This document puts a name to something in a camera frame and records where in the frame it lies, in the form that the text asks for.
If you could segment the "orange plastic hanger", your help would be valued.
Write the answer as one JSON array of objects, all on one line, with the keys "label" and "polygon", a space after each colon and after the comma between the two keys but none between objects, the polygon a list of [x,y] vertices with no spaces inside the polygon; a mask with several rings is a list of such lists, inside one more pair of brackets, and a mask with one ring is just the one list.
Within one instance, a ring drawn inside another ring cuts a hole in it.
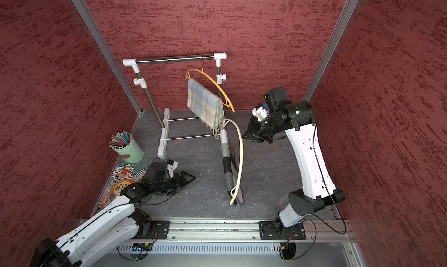
[{"label": "orange plastic hanger", "polygon": [[190,73],[192,72],[198,72],[201,75],[205,76],[206,78],[209,79],[210,82],[212,82],[216,88],[218,89],[218,91],[221,93],[221,95],[224,97],[224,102],[221,101],[221,103],[223,104],[223,106],[229,108],[233,113],[235,113],[235,107],[232,103],[232,101],[230,100],[230,98],[228,97],[227,93],[222,89],[222,87],[207,73],[204,72],[203,69],[199,70],[199,69],[189,69],[188,71],[186,71],[185,73],[185,79],[189,80],[191,79]]}]

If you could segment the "grey checkered scarf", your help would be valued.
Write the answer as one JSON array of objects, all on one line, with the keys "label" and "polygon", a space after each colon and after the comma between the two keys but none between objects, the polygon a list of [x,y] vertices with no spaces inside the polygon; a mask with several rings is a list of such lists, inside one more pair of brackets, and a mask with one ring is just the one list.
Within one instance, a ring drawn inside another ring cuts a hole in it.
[{"label": "grey checkered scarf", "polygon": [[232,199],[231,190],[236,186],[238,166],[236,165],[234,148],[228,140],[228,133],[223,128],[220,133],[223,171],[228,195]]}]

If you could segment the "cream plastic hanger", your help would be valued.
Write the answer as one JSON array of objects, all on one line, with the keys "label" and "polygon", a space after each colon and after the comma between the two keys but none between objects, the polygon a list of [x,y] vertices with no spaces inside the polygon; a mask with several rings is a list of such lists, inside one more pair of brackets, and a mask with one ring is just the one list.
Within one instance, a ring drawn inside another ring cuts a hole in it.
[{"label": "cream plastic hanger", "polygon": [[243,161],[244,161],[244,145],[243,145],[243,139],[242,139],[242,133],[240,131],[239,126],[231,119],[224,119],[222,121],[222,129],[226,128],[227,124],[231,123],[236,129],[238,140],[239,140],[239,159],[237,162],[238,166],[238,174],[237,174],[237,182],[236,186],[230,191],[232,195],[232,199],[230,199],[229,204],[235,205],[235,206],[242,206],[243,205],[243,194],[241,190],[241,182],[242,182],[242,170],[243,170]]}]

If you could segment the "blue plaid fringed scarf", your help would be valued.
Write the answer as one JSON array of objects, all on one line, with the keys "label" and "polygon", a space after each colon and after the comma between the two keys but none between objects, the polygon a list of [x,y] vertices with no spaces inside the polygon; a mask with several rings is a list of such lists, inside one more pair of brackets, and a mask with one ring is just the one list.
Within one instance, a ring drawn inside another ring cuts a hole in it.
[{"label": "blue plaid fringed scarf", "polygon": [[219,139],[225,118],[221,99],[190,78],[187,82],[187,107],[211,130],[214,137]]}]

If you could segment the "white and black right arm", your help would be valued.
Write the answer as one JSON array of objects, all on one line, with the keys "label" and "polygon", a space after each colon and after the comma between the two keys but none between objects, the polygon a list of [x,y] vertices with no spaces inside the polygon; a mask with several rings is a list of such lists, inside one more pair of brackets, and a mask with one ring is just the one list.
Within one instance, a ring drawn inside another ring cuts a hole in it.
[{"label": "white and black right arm", "polygon": [[318,142],[317,120],[307,101],[293,103],[282,87],[264,94],[265,105],[252,110],[243,139],[272,143],[285,132],[291,142],[301,175],[302,188],[289,193],[289,204],[277,214],[274,232],[288,238],[307,215],[345,200],[345,193],[332,181]]}]

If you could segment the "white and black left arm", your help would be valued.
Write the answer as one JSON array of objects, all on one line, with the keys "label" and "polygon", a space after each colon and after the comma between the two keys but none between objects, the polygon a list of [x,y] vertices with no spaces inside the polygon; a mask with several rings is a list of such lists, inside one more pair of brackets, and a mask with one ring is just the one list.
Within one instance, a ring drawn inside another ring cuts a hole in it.
[{"label": "white and black left arm", "polygon": [[154,195],[171,198],[195,176],[181,171],[169,174],[164,162],[153,162],[145,175],[124,188],[103,210],[58,239],[43,240],[37,245],[33,267],[90,267],[119,244],[140,236],[157,239],[151,216],[142,210],[150,206]]}]

